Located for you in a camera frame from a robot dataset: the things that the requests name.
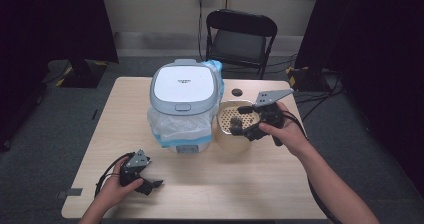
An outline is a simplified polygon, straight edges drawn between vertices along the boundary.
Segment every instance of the steamer basket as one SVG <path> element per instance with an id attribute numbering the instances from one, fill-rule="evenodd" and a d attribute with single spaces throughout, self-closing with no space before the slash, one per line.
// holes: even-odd
<path id="1" fill-rule="evenodd" d="M 259 115 L 256 112 L 249 114 L 240 114 L 238 107 L 251 106 L 249 101 L 225 101 L 219 105 L 217 114 L 218 132 L 216 140 L 218 145 L 230 153 L 241 153 L 250 148 L 251 142 L 244 136 L 233 136 L 230 132 L 230 120 L 232 117 L 238 117 L 243 121 L 243 129 L 259 121 Z"/>

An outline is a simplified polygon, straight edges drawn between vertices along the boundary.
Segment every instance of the folding chair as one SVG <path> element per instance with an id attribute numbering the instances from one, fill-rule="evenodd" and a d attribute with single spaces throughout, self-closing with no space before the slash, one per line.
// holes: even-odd
<path id="1" fill-rule="evenodd" d="M 209 13 L 206 18 L 208 30 L 206 59 L 258 69 L 263 79 L 277 35 L 277 25 L 270 18 L 220 9 Z"/>

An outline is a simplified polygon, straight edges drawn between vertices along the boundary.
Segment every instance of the person's arm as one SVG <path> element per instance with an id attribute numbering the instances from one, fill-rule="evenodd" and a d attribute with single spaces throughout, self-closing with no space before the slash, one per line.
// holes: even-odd
<path id="1" fill-rule="evenodd" d="M 80 224 L 99 223 L 104 214 L 113 206 L 120 203 L 130 192 L 143 184 L 143 179 L 137 179 L 125 187 L 119 184 L 119 169 L 127 159 L 122 158 L 113 168 L 113 173 L 106 180 L 99 194 L 94 198 L 88 209 L 85 211 Z"/>
<path id="2" fill-rule="evenodd" d="M 278 102 L 283 111 L 288 111 Z M 342 223 L 379 223 L 366 203 L 331 169 L 299 127 L 286 119 L 283 128 L 261 123 L 259 128 L 278 137 L 302 163 L 311 185 L 330 212 Z"/>

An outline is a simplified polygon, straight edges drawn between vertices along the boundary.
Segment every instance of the person's hand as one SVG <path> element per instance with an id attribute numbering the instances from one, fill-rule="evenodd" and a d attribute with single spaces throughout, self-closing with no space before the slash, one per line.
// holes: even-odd
<path id="1" fill-rule="evenodd" d="M 110 177 L 106 180 L 96 199 L 105 205 L 105 208 L 109 209 L 116 204 L 120 203 L 129 193 L 134 191 L 136 188 L 143 184 L 143 179 L 137 179 L 125 187 L 122 187 L 119 183 L 119 170 L 122 163 L 127 160 L 128 157 L 119 160 L 113 168 L 113 172 Z"/>
<path id="2" fill-rule="evenodd" d="M 113 167 L 113 172 L 106 180 L 99 194 L 85 211 L 79 224 L 99 223 L 103 215 L 113 206 L 120 203 L 130 192 L 143 184 L 143 179 L 137 179 L 127 186 L 119 183 L 119 170 L 128 157 L 119 160 Z"/>
<path id="3" fill-rule="evenodd" d="M 277 102 L 278 107 L 283 111 L 289 111 L 282 102 Z M 306 140 L 302 131 L 296 123 L 286 118 L 282 128 L 276 128 L 266 123 L 260 123 L 259 128 L 280 139 L 280 141 L 289 149 L 290 153 L 298 156 L 303 147 L 308 146 L 309 142 Z"/>

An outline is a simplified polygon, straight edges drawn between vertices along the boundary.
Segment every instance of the rice cooker logo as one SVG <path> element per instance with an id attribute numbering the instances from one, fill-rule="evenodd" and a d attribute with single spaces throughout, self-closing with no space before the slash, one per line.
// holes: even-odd
<path id="1" fill-rule="evenodd" d="M 178 82 L 184 84 L 184 83 L 190 83 L 191 80 L 178 80 Z"/>

